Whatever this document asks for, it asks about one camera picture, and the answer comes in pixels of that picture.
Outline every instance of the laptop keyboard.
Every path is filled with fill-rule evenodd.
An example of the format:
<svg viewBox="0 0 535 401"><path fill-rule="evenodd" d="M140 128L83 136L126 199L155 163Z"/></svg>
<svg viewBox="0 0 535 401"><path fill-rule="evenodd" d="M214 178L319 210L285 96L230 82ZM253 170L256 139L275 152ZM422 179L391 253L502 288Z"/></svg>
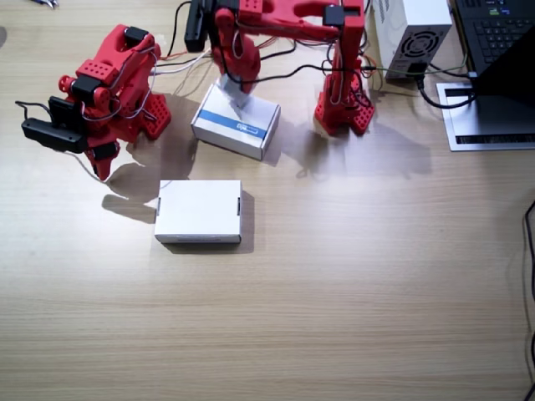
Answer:
<svg viewBox="0 0 535 401"><path fill-rule="evenodd" d="M474 23L485 63L496 61L534 23L532 19L493 19Z"/></svg>

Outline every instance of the red robotic arm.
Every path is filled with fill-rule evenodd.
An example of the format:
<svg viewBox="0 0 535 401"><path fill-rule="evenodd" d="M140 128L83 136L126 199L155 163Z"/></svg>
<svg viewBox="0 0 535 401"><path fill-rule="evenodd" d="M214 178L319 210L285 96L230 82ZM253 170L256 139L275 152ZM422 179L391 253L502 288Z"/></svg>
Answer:
<svg viewBox="0 0 535 401"><path fill-rule="evenodd" d="M305 17L323 17L324 25ZM198 27L201 33L195 35ZM248 34L333 43L332 73L325 79L314 118L328 135L342 124L357 135L365 132L375 108L361 88L363 0L344 0L342 5L336 0L215 0L212 10L194 0L186 30L188 50L199 48L203 28L222 74L240 83L244 93L252 90L260 71L260 54Z"/></svg>
<svg viewBox="0 0 535 401"><path fill-rule="evenodd" d="M134 143L143 130L155 140L171 122L164 95L152 94L148 84L160 55L150 33L118 25L76 78L59 80L59 90L68 97L50 98L52 122L27 119L24 134L55 150L84 152L94 173L105 180L119 154L117 139Z"/></svg>

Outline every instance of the cooling fan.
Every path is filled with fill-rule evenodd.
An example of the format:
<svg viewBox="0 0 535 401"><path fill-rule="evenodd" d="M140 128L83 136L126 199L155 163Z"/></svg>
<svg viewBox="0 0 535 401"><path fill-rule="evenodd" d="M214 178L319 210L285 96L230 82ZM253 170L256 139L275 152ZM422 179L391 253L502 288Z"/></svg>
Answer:
<svg viewBox="0 0 535 401"><path fill-rule="evenodd" d="M439 42L439 35L432 31L417 32L403 42L401 53L408 58L425 57L438 49Z"/></svg>

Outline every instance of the wood grain surface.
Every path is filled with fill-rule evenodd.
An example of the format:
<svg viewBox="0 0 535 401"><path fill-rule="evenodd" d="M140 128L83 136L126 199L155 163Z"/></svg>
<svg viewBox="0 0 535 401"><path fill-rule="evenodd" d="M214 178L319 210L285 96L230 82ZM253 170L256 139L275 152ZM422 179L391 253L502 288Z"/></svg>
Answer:
<svg viewBox="0 0 535 401"><path fill-rule="evenodd" d="M327 141L311 132L320 72L259 84L282 106L260 163L193 139L217 77L199 63L158 77L172 124L123 146L105 184L23 137L14 100L59 95L117 23L165 51L176 5L0 2L0 400L522 399L533 152L451 153L413 86L369 82L369 132ZM299 47L261 76L323 58ZM435 62L461 60L452 30ZM455 79L428 79L434 97L437 80ZM243 243L162 246L160 178L242 180Z"/></svg>

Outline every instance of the power supply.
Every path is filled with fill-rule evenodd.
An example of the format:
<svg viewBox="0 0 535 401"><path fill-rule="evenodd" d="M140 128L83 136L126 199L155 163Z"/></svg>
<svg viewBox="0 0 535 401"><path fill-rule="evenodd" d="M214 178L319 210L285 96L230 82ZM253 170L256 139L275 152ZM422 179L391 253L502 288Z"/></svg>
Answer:
<svg viewBox="0 0 535 401"><path fill-rule="evenodd" d="M387 79L421 73L451 28L447 0L373 0L381 63Z"/></svg>

